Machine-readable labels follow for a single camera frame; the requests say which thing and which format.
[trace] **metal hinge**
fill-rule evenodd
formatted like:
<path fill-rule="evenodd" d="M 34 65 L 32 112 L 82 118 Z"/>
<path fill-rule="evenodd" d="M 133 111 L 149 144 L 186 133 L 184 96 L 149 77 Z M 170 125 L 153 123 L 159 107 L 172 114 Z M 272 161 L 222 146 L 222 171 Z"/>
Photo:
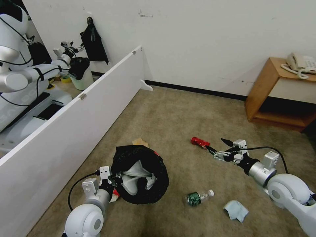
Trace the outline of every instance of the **metal hinge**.
<path fill-rule="evenodd" d="M 83 99 L 86 98 L 86 97 L 87 97 L 87 95 L 84 94 L 84 93 L 79 96 L 79 98 L 80 98 L 81 100 L 83 100 Z"/>

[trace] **crushed red can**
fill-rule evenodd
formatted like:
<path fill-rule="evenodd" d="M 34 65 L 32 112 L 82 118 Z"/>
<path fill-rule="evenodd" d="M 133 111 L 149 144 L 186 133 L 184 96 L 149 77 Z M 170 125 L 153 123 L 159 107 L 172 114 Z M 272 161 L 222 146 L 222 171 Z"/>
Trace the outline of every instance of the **crushed red can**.
<path fill-rule="evenodd" d="M 203 149 L 206 149 L 207 146 L 210 146 L 209 142 L 204 141 L 204 140 L 197 138 L 197 137 L 191 138 L 191 143 L 193 145 L 198 145 L 198 146 L 202 147 Z"/>

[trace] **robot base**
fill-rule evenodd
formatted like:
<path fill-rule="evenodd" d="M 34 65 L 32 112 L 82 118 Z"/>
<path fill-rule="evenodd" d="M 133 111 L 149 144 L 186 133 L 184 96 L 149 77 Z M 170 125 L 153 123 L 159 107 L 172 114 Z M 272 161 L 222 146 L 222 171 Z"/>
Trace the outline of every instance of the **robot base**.
<path fill-rule="evenodd" d="M 21 141 L 50 119 L 59 109 L 68 104 L 72 97 L 54 85 L 46 89 L 39 98 L 41 102 L 29 106 L 0 133 L 0 152 L 6 154 Z"/>

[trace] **black trash bag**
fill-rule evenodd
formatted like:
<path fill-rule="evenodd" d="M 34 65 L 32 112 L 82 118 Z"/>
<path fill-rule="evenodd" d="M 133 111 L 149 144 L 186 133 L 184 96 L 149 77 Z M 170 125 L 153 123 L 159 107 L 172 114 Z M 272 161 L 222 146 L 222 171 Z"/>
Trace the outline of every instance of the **black trash bag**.
<path fill-rule="evenodd" d="M 85 46 L 90 61 L 105 61 L 109 64 L 104 47 L 102 45 L 101 36 L 98 34 L 91 17 L 87 20 L 88 27 L 81 32 L 81 40 Z"/>
<path fill-rule="evenodd" d="M 169 177 L 163 159 L 153 150 L 143 145 L 128 145 L 116 147 L 113 158 L 112 173 L 129 170 L 138 160 L 148 172 L 155 175 L 153 186 L 146 190 L 146 178 L 140 178 L 137 183 L 138 192 L 130 195 L 122 185 L 118 184 L 116 190 L 121 197 L 132 204 L 155 203 L 162 198 L 169 186 Z"/>
<path fill-rule="evenodd" d="M 90 66 L 90 61 L 88 58 L 77 57 L 71 60 L 69 73 L 73 75 L 76 80 L 81 80 L 83 74 Z"/>
<path fill-rule="evenodd" d="M 50 64 L 52 62 L 47 49 L 40 42 L 31 44 L 29 46 L 29 51 L 33 59 L 33 65 Z"/>

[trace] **crumpled tissue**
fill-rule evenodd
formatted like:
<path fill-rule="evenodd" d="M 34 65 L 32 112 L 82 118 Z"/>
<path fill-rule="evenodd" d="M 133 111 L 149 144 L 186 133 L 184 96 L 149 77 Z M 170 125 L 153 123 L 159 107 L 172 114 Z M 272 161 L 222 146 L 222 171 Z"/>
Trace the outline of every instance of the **crumpled tissue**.
<path fill-rule="evenodd" d="M 228 212 L 231 220 L 237 219 L 241 223 L 244 222 L 245 216 L 249 213 L 248 209 L 236 200 L 229 201 L 223 209 Z"/>

